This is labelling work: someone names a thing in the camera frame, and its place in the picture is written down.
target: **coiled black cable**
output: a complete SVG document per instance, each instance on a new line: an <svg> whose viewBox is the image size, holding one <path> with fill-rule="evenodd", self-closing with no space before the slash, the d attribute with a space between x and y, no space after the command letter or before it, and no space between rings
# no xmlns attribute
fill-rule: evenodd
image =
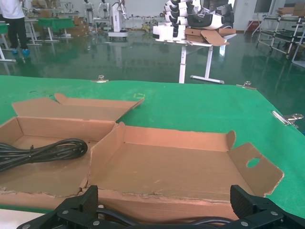
<svg viewBox="0 0 305 229"><path fill-rule="evenodd" d="M231 222L233 222L233 220L223 218L223 217L202 217L201 219L190 222L188 224L192 224L192 225L209 224L209 223L227 224L227 223L231 223Z"/></svg>
<svg viewBox="0 0 305 229"><path fill-rule="evenodd" d="M65 139L54 144L30 149L18 149L0 143L0 172L27 163L71 160L83 156L88 150L87 144L76 138Z"/></svg>
<svg viewBox="0 0 305 229"><path fill-rule="evenodd" d="M106 208L97 208L96 213L114 217L114 218L122 221L123 223L127 224L128 226L139 225L139 223L136 222L135 220L133 220L130 217L125 216L122 213L120 213L118 211L115 211L115 210L110 210L110 209L106 209ZM233 222L233 220L223 218L223 217L202 217L199 220L196 220L196 221L193 221L193 222L190 222L190 223L187 223L187 224L204 225L205 228L207 228L207 229L216 229L217 227L209 225L209 224L210 223L227 224L227 223L231 223L231 222Z"/></svg>

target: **person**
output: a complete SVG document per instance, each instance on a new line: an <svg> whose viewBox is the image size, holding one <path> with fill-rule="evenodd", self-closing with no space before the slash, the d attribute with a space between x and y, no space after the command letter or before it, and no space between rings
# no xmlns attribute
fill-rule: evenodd
<svg viewBox="0 0 305 229"><path fill-rule="evenodd" d="M30 51L27 46L27 35L25 30L24 13L19 0L0 0L0 8L5 22L9 24L9 40L13 54L18 54L18 38L20 47L24 55L29 55Z"/></svg>

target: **metal clip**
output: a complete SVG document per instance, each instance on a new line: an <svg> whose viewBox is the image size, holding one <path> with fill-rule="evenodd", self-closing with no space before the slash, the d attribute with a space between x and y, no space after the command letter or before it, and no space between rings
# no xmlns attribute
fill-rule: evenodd
<svg viewBox="0 0 305 229"><path fill-rule="evenodd" d="M304 116L301 114L293 114L293 115L286 115L282 116L276 111L271 112L277 119L279 119L284 125L293 125L295 128L299 128L295 125L296 120L303 119Z"/></svg>
<svg viewBox="0 0 305 229"><path fill-rule="evenodd" d="M99 75L99 78L97 80L92 80L91 82L94 82L94 83L107 83L109 80L105 80L104 78L105 78L104 75Z"/></svg>
<svg viewBox="0 0 305 229"><path fill-rule="evenodd" d="M256 90L256 88L254 87L251 87L251 82L250 81L246 81L243 85L236 85L236 86L239 86L239 87L243 87L243 88L247 88L247 89L252 89L252 90Z"/></svg>

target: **white robot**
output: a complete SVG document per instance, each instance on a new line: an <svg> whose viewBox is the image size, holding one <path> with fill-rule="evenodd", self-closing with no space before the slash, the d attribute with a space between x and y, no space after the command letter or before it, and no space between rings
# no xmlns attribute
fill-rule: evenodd
<svg viewBox="0 0 305 229"><path fill-rule="evenodd" d="M86 20L89 24L93 24L93 17L94 17L94 5L91 2L88 2L88 0L84 0L84 13Z"/></svg>
<svg viewBox="0 0 305 229"><path fill-rule="evenodd" d="M102 2L99 5L98 13L100 15L101 11L104 12L104 18L109 18L110 16L110 4L105 2L105 0L102 0Z"/></svg>
<svg viewBox="0 0 305 229"><path fill-rule="evenodd" d="M108 33L110 38L123 37L126 39L128 37L128 32L122 30L122 17L120 14L127 19L125 0L119 0L119 2L112 5L113 32Z"/></svg>

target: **green tabletop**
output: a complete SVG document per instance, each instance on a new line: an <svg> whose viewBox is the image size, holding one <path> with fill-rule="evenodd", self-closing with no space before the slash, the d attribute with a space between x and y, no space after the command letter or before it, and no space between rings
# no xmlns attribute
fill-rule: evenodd
<svg viewBox="0 0 305 229"><path fill-rule="evenodd" d="M227 133L235 146L253 143L285 177L268 196L286 211L305 218L305 137L271 115L275 107L258 91L233 85L149 83L0 76L0 123L15 115L11 103L55 93L70 97L145 101L120 121L127 125Z"/></svg>
<svg viewBox="0 0 305 229"><path fill-rule="evenodd" d="M6 34L8 32L7 24L0 24L0 34Z"/></svg>
<svg viewBox="0 0 305 229"><path fill-rule="evenodd" d="M51 27L54 31L74 27L71 18L38 18L38 25Z"/></svg>

